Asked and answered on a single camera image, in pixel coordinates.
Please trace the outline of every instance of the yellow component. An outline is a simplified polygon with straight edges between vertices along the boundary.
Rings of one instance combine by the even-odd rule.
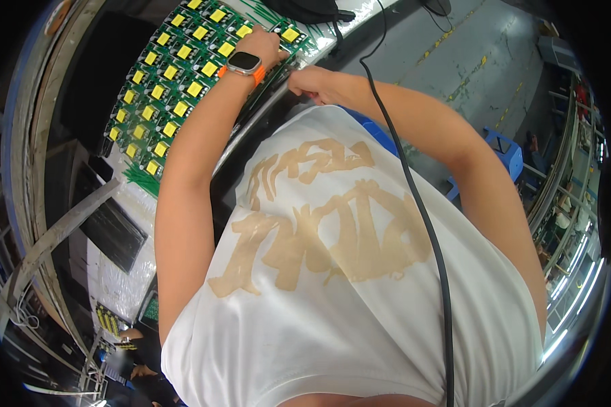
[[[204,67],[201,69],[201,71],[204,73],[204,75],[206,75],[208,77],[213,76],[213,74],[215,73],[216,70],[218,70],[218,66],[215,65],[214,63],[212,63],[211,61],[206,62]]]
[[[143,80],[144,76],[145,73],[143,71],[136,71],[136,73],[133,75],[133,82],[140,83]]]
[[[210,15],[210,19],[215,21],[216,23],[219,23],[222,17],[224,16],[226,16],[226,13],[218,9],[218,10],[215,10],[215,12]]]
[[[235,50],[235,47],[225,41],[224,44],[222,44],[222,46],[220,47],[220,49],[218,49],[218,52],[224,55],[225,57],[228,57],[233,50]]]
[[[109,139],[116,141],[120,133],[122,133],[122,130],[120,130],[119,128],[117,127],[112,128],[111,133],[109,133]]]
[[[156,42],[158,42],[161,45],[166,45],[167,41],[170,39],[170,34],[168,33],[163,33],[161,34],[158,39],[156,40]]]
[[[165,91],[165,88],[161,85],[156,85],[154,86],[154,90],[152,91],[152,96],[154,96],[156,99],[160,99],[161,96],[163,96],[163,92]]]
[[[170,24],[172,24],[175,27],[178,27],[181,25],[181,23],[183,22],[183,20],[185,20],[186,18],[183,17],[181,14],[177,14],[173,19],[172,22]]]
[[[187,93],[191,96],[195,96],[197,97],[197,95],[199,94],[199,92],[201,92],[201,90],[204,87],[199,85],[197,82],[193,82],[190,84],[190,86],[187,89]]]
[[[145,126],[139,124],[138,126],[136,126],[136,129],[133,130],[133,136],[140,140],[143,138],[143,135],[145,135],[146,131],[147,129],[145,128]]]
[[[167,69],[165,70],[165,72],[163,73],[163,76],[168,78],[168,79],[172,79],[174,77],[174,75],[178,72],[179,70],[177,68],[174,67],[174,65],[170,65],[167,67]]]
[[[137,151],[138,147],[135,144],[129,144],[129,146],[127,147],[127,155],[130,158],[133,158],[136,155]]]
[[[165,125],[165,128],[163,129],[163,134],[165,134],[168,137],[172,137],[174,135],[174,132],[179,128],[179,126],[175,125],[172,122],[168,122]]]
[[[158,167],[160,167],[161,165],[159,163],[157,163],[156,161],[152,160],[149,161],[149,164],[147,164],[147,172],[151,175],[156,175],[156,171],[158,171]]]
[[[185,102],[178,102],[177,106],[174,108],[174,112],[179,115],[179,117],[183,117],[183,115],[186,113],[186,110],[188,108],[187,103]]]
[[[177,55],[183,59],[186,59],[188,55],[190,55],[190,51],[192,49],[190,47],[186,47],[185,45],[181,45],[181,49],[177,52]]]
[[[201,0],[191,0],[190,3],[187,4],[187,6],[194,10],[197,7],[199,7],[200,4],[201,4]]]
[[[153,53],[153,52],[148,53],[148,54],[147,54],[147,56],[145,57],[145,62],[147,62],[147,65],[151,65],[151,64],[153,64],[153,63],[154,63],[154,61],[156,61],[156,57],[157,57],[157,56],[158,56],[158,55],[156,55],[156,54],[155,54],[155,53]]]
[[[195,37],[197,40],[202,39],[206,34],[208,34],[208,30],[205,29],[202,26],[199,26],[199,28],[197,28],[195,30],[195,33],[192,35],[193,37]]]
[[[145,120],[151,120],[154,112],[156,112],[156,109],[154,109],[151,105],[147,105],[145,106],[145,110],[143,110],[143,114],[141,116],[143,116]]]
[[[236,31],[236,35],[240,38],[244,38],[245,35],[249,34],[252,31],[251,28],[248,28],[246,25],[240,27],[239,30]]]
[[[115,120],[122,123],[125,118],[127,118],[127,110],[124,110],[124,109],[118,110],[118,114],[115,116]]]
[[[285,30],[283,34],[281,34],[281,37],[283,37],[287,42],[294,41],[296,37],[298,36],[299,36],[299,33],[297,33],[292,28],[288,28],[287,30]]]
[[[154,154],[156,154],[159,157],[163,157],[165,155],[165,152],[169,148],[170,148],[170,146],[167,145],[166,142],[159,141],[158,144],[156,144],[156,147],[154,148]]]
[[[133,102],[133,97],[136,96],[136,92],[132,91],[131,89],[129,89],[128,91],[126,91],[126,93],[124,94],[124,101],[131,104],[131,102]]]

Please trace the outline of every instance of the black cable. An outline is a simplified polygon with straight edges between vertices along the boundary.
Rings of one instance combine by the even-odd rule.
[[[446,13],[446,9],[444,8],[444,6],[441,5],[441,2],[439,0],[437,0],[437,4],[439,4],[439,8],[442,9],[444,11],[444,13]],[[453,23],[450,22],[450,19],[448,18],[448,13],[446,13],[446,20],[448,21],[448,24],[450,25],[450,29],[448,31],[445,31],[443,28],[441,28],[439,26],[439,24],[437,23],[437,20],[434,19],[434,16],[430,12],[430,10],[428,10],[428,8],[425,6],[425,4],[424,4],[424,9],[425,9],[425,11],[428,12],[428,14],[430,14],[430,18],[432,19],[432,22],[434,23],[434,25],[436,25],[437,28],[439,28],[441,31],[443,31],[444,33],[448,34],[448,33],[450,33],[453,30]]]
[[[410,167],[407,165],[407,161],[405,161],[405,153],[403,151],[403,146],[401,146],[401,140],[396,134],[396,129],[391,122],[391,118],[387,113],[387,109],[385,109],[383,101],[380,96],[378,96],[378,92],[376,91],[376,86],[373,82],[373,77],[371,76],[371,71],[369,67],[364,63],[366,58],[372,56],[375,51],[383,44],[385,37],[387,36],[387,15],[385,13],[385,9],[381,0],[377,0],[378,4],[380,4],[381,9],[383,10],[383,21],[384,21],[384,31],[383,37],[381,38],[378,45],[373,49],[371,53],[363,56],[359,59],[359,63],[364,67],[364,70],[367,71],[367,79],[369,80],[369,85],[371,86],[371,92],[373,93],[373,97],[376,98],[376,102],[378,102],[378,106],[380,106],[381,111],[383,112],[383,116],[385,121],[387,122],[387,126],[391,132],[391,136],[393,138],[393,142],[396,144],[396,150],[398,151],[398,157],[401,159],[401,165],[403,167],[403,172],[405,174],[405,178],[407,179],[407,184],[410,187],[410,191],[412,191],[412,196],[414,197],[414,201],[416,202],[416,206],[421,213],[421,217],[424,220],[425,230],[430,236],[430,243],[432,244],[432,252],[434,253],[434,258],[437,260],[437,268],[439,269],[439,281],[441,284],[441,300],[443,304],[443,312],[444,312],[444,356],[446,362],[446,405],[448,407],[454,407],[454,399],[455,399],[455,370],[453,363],[453,321],[452,321],[452,313],[450,309],[450,289],[448,288],[448,275],[446,274],[446,265],[444,264],[444,257],[441,253],[441,247],[439,246],[439,240],[437,240],[437,234],[434,233],[434,228],[432,227],[432,222],[430,220],[430,216],[425,210],[424,201],[421,199],[421,195],[419,191],[416,189],[416,185],[414,184],[414,180],[412,179],[412,174],[410,173]]]

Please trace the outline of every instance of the watch face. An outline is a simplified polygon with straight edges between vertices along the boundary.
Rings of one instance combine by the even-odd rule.
[[[260,61],[261,59],[257,56],[246,52],[236,52],[228,59],[229,64],[244,70],[254,69]]]

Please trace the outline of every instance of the black bag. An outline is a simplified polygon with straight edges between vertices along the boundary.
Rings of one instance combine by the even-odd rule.
[[[262,0],[262,2],[278,14],[303,24],[333,23],[337,37],[335,49],[344,39],[337,22],[348,23],[355,18],[355,13],[352,11],[339,10],[335,0]]]

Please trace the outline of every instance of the worker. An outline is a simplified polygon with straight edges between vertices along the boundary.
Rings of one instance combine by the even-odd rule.
[[[246,163],[214,247],[211,176],[257,72],[286,57],[278,49],[277,34],[254,27],[172,142],[154,232],[162,370],[192,407],[439,405],[444,318],[429,235],[399,159],[338,107],[385,124],[365,77],[291,73],[289,89],[317,106]],[[375,86],[398,134],[457,181],[464,214],[412,172],[448,269],[456,405],[499,403],[535,373],[545,337],[521,201],[455,111]]]

